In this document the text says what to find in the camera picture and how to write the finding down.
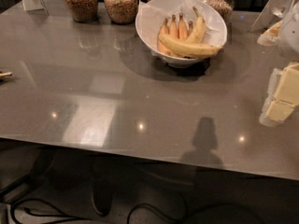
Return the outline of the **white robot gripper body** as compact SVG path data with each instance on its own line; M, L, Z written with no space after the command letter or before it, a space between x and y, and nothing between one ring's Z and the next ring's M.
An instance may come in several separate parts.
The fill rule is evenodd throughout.
M265 100L265 105L266 105L265 109L268 109L272 102L278 102L279 103L279 100L277 100L274 97L274 94L277 90L278 83L280 81L281 75L282 75L282 71L280 69L275 68L273 70L271 76L270 76L269 84L268 84L268 90L267 90L268 96Z

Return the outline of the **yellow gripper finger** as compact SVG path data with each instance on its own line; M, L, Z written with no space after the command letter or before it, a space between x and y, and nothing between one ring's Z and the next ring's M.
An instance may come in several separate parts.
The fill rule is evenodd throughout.
M267 127L277 127L282 124L294 111L295 106L283 101L266 100L263 104L259 121Z

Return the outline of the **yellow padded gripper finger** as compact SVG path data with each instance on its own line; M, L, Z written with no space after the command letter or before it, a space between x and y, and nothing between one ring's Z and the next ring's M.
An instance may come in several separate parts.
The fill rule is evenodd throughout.
M299 63L289 63L283 69L274 98L291 105L299 105Z

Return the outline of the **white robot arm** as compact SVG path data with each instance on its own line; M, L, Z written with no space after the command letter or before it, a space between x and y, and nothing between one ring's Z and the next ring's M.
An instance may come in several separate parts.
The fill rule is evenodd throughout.
M290 61L283 70L273 70L260 116L262 125L277 127L299 106L299 2L261 34L258 43L277 46L279 53Z

